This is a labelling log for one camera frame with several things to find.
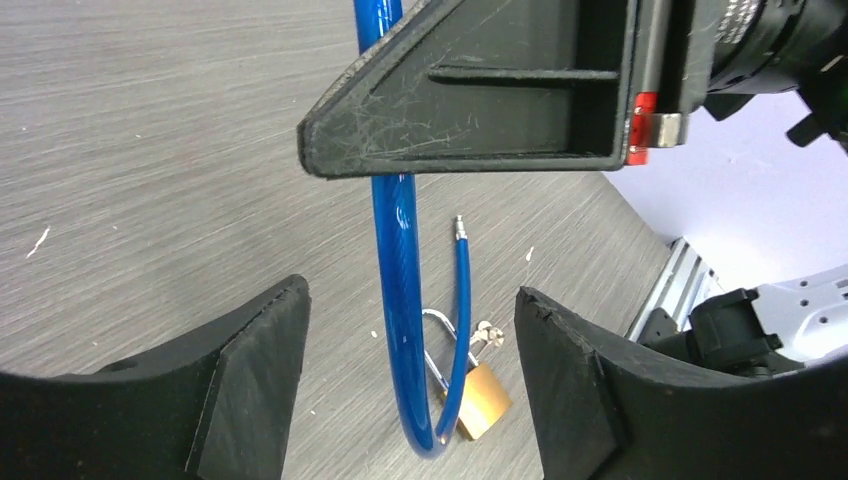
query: cable metal tip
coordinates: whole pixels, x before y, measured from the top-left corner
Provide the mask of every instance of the cable metal tip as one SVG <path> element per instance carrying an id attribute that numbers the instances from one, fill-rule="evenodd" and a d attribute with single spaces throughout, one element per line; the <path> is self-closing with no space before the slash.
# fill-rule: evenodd
<path id="1" fill-rule="evenodd" d="M 459 240 L 461 238 L 468 238 L 468 234 L 465 233 L 465 223 L 462 222 L 462 215 L 456 216 L 456 222 L 454 222 L 456 226 L 456 239 Z"/>

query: blue hose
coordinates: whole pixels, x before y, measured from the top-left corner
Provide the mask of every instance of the blue hose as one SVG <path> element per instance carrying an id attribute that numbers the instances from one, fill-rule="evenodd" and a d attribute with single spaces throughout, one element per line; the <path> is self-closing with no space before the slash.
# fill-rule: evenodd
<path id="1" fill-rule="evenodd" d="M 360 53 L 385 35 L 400 19 L 400 0 L 354 0 Z M 465 389 L 466 359 L 471 338 L 471 268 L 468 240 L 457 231 L 459 318 L 451 386 L 445 408 L 432 429 L 424 366 L 418 218 L 412 175 L 371 180 L 377 256 L 383 289 L 383 311 L 389 361 L 401 425 L 412 448 L 422 457 L 441 455 L 456 429 Z"/>

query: padlock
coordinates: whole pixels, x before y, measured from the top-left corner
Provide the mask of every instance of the padlock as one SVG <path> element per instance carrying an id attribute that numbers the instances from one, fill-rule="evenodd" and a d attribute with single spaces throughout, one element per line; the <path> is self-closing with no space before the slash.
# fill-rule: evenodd
<path id="1" fill-rule="evenodd" d="M 438 310 L 424 309 L 423 315 L 439 319 L 456 340 L 456 329 L 445 314 Z M 465 377 L 465 391 L 459 407 L 459 431 L 467 439 L 477 440 L 506 414 L 512 406 L 512 399 L 488 365 L 478 362 L 471 352 L 468 352 L 468 360 L 471 370 Z M 426 349 L 424 361 L 441 385 L 442 401 L 445 401 L 449 383 Z"/>

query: white scratch mark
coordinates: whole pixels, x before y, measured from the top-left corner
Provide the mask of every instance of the white scratch mark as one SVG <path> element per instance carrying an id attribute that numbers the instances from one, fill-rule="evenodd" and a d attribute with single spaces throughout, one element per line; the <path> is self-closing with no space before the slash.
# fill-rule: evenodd
<path id="1" fill-rule="evenodd" d="M 36 250 L 38 250 L 38 247 L 40 247 L 40 246 L 41 246 L 41 244 L 42 244 L 42 243 L 44 243 L 44 241 L 45 241 L 45 240 L 47 240 L 47 234 L 48 234 L 48 233 L 50 233 L 50 226 L 49 226 L 49 225 L 48 225 L 48 226 L 47 226 L 47 228 L 44 230 L 44 233 L 42 233 L 42 234 L 41 234 L 41 238 L 39 238 L 39 239 L 38 239 L 38 241 L 37 241 L 37 242 L 35 242 L 35 246 L 34 246 L 34 247 L 32 247 L 32 250 L 30 250 L 30 252 L 29 252 L 29 253 L 27 253 L 27 258 L 29 258 L 29 257 L 33 256 L 33 254 L 35 253 L 35 251 L 36 251 Z"/>

